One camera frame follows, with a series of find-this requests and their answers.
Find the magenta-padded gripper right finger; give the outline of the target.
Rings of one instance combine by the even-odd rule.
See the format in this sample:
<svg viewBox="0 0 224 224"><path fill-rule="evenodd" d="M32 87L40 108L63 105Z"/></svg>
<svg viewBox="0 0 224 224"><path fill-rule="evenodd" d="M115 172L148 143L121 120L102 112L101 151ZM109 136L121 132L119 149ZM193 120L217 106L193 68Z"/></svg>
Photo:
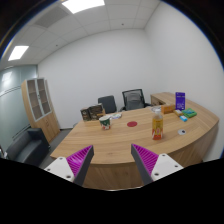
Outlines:
<svg viewBox="0 0 224 224"><path fill-rule="evenodd" d="M156 154L136 144L131 145L131 154L145 185L182 169L169 155Z"/></svg>

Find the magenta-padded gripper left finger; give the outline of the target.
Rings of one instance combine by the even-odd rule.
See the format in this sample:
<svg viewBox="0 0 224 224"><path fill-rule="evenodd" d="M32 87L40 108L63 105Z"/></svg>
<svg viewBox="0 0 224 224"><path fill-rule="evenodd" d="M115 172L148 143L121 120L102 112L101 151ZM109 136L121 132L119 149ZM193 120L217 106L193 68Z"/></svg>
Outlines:
<svg viewBox="0 0 224 224"><path fill-rule="evenodd" d="M45 168L45 171L82 186L93 156L94 148L90 145L67 158L58 157Z"/></svg>

